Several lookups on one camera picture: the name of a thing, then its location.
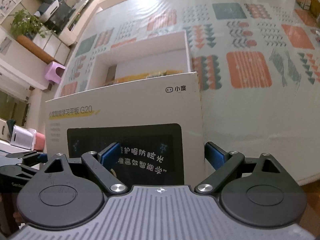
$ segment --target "black device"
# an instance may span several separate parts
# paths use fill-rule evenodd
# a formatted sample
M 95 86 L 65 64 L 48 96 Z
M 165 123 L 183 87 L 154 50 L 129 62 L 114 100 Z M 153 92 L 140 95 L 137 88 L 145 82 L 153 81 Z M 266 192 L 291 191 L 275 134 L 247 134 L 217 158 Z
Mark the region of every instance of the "black device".
M 305 193 L 271 154 L 245 158 L 208 142 L 205 157 L 216 171 L 194 190 L 128 188 L 108 171 L 121 154 L 116 145 L 80 158 L 58 153 L 25 178 L 17 207 L 27 225 L 10 239 L 314 239 L 296 224 Z M 24 174 L 21 163 L 0 167 L 2 188 L 12 166 Z

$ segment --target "gray ribbed plate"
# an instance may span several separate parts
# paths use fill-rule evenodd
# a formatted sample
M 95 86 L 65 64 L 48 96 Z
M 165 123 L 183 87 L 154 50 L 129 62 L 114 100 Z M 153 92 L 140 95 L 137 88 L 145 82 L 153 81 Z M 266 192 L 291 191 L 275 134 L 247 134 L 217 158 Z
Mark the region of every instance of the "gray ribbed plate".
M 101 213 L 82 226 L 65 231 L 25 226 L 12 239 L 312 240 L 314 237 L 298 225 L 262 230 L 238 224 L 220 210 L 212 197 L 196 195 L 188 186 L 135 186 L 127 195 L 109 198 Z

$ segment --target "photo frame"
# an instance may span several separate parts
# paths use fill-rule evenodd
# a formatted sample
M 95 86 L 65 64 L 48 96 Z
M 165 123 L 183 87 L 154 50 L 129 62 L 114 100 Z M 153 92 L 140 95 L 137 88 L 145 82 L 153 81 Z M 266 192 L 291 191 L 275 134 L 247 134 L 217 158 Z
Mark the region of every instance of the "photo frame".
M 22 0 L 0 0 L 0 23 L 12 12 Z

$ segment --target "potted plant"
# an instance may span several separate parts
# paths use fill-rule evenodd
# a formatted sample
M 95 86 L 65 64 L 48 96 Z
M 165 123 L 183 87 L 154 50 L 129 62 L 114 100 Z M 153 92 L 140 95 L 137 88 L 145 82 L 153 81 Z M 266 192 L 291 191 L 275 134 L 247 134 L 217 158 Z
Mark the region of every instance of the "potted plant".
M 14 14 L 10 31 L 16 39 L 24 35 L 32 40 L 37 33 L 39 33 L 41 37 L 45 37 L 41 30 L 42 26 L 43 24 L 36 16 L 30 15 L 25 9 L 22 9 Z

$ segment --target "black circular joint cover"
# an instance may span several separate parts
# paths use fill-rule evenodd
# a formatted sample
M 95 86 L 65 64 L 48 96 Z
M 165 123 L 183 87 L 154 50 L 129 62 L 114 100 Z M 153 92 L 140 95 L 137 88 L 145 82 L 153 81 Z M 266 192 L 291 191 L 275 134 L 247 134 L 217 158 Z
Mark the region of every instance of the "black circular joint cover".
M 104 203 L 100 188 L 74 175 L 55 179 L 56 174 L 31 180 L 21 190 L 17 206 L 22 217 L 47 229 L 70 228 L 91 219 Z
M 261 172 L 228 183 L 222 189 L 220 202 L 229 215 L 242 223 L 277 228 L 300 219 L 306 196 L 293 179 L 282 180 Z

